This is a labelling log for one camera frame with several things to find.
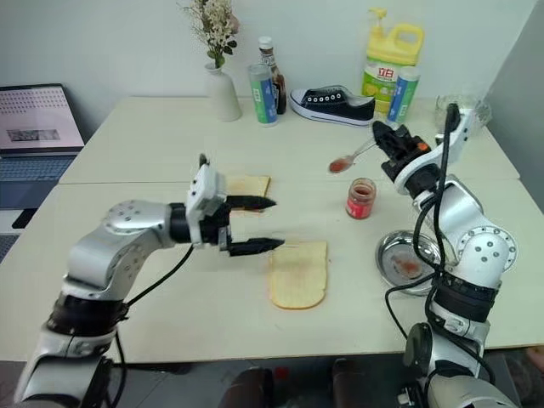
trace laptop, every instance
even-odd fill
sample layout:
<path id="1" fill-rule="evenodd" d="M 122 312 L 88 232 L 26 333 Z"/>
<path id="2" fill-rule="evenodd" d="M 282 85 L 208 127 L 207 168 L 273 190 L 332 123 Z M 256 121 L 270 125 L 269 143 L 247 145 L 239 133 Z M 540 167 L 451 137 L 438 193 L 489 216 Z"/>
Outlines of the laptop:
<path id="1" fill-rule="evenodd" d="M 61 84 L 0 88 L 0 209 L 40 207 L 83 146 Z"/>

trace sneaker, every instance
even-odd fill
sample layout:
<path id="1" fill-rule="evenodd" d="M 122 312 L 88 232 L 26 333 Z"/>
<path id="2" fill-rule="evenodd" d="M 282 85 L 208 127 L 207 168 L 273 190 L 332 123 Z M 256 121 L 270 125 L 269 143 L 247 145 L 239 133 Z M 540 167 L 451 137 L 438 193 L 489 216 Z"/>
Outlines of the sneaker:
<path id="1" fill-rule="evenodd" d="M 355 96 L 342 86 L 295 89 L 289 103 L 300 116 L 313 121 L 367 126 L 374 117 L 374 98 Z"/>

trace laptop screen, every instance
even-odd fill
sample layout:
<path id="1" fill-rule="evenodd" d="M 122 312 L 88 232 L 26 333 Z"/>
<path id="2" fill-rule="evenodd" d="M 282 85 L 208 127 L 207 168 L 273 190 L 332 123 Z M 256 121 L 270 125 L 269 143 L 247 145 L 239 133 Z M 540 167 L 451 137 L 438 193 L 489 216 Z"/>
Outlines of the laptop screen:
<path id="1" fill-rule="evenodd" d="M 83 145 L 60 84 L 0 88 L 0 155 L 69 154 Z"/>

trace metal spoon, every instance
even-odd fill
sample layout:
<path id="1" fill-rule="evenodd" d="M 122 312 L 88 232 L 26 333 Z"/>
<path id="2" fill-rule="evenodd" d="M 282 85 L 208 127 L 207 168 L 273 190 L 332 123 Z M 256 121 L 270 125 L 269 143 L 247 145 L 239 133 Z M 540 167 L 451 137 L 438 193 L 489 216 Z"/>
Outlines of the metal spoon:
<path id="1" fill-rule="evenodd" d="M 362 153 L 365 153 L 367 150 L 371 149 L 375 145 L 376 145 L 376 140 L 370 139 L 370 140 L 367 140 L 365 144 L 363 144 L 359 149 L 354 151 L 351 155 L 338 157 L 335 161 L 329 164 L 329 172 L 341 173 L 348 170 L 350 167 L 354 165 L 354 161 L 355 161 L 355 158 L 357 158 L 357 156 L 361 155 Z"/>

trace metal plate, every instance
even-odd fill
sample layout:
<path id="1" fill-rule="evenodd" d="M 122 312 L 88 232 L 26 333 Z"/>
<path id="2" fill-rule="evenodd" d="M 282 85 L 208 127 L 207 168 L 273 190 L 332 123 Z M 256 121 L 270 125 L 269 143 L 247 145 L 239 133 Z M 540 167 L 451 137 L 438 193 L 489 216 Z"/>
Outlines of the metal plate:
<path id="1" fill-rule="evenodd" d="M 383 279 L 391 286 L 401 286 L 417 281 L 434 272 L 433 268 L 424 263 L 414 252 L 412 246 L 413 231 L 399 230 L 387 234 L 378 243 L 376 249 L 377 267 Z M 439 247 L 428 236 L 420 234 L 419 249 L 423 256 L 438 263 L 440 261 Z M 431 289 L 431 281 L 419 286 L 405 289 L 402 292 L 411 295 L 424 296 Z"/>

